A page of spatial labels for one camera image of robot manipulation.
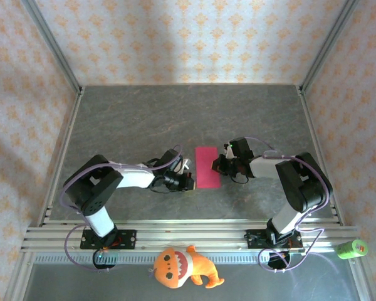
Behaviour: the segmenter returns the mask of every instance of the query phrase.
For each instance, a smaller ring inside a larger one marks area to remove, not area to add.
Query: orange plush toy
[[[214,263],[195,252],[194,246],[187,251],[168,248],[156,258],[153,273],[157,281],[169,288],[181,287],[188,277],[202,285],[201,275],[209,278],[206,288],[216,287],[224,282],[220,279]]]

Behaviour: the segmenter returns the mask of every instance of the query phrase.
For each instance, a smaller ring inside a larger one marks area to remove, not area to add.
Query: black mounting bracket
[[[137,230],[117,230],[114,243],[111,245],[112,250],[134,250],[137,241]],[[103,248],[103,242],[90,229],[83,230],[81,245],[82,250],[97,250]]]
[[[248,244],[248,249],[303,249],[301,233],[296,230],[294,230],[292,236],[276,245],[272,245],[270,242],[268,242],[266,229],[248,229],[246,230],[244,238]]]

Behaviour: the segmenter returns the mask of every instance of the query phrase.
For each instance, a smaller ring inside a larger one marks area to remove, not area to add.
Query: pink block
[[[220,188],[220,174],[212,170],[212,163],[219,157],[217,147],[198,146],[195,148],[196,188]]]

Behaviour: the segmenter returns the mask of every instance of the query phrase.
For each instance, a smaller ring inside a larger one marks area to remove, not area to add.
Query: floral wallpaper
[[[38,0],[81,85],[301,84],[345,0]]]
[[[376,0],[360,0],[306,97],[345,221],[369,244],[376,284]]]
[[[0,0],[0,300],[41,209],[75,93],[18,0]]]

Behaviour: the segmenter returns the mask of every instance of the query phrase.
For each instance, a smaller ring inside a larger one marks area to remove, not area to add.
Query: green cylinder
[[[353,240],[342,243],[334,248],[341,259],[365,256],[368,253],[368,245],[363,240]]]

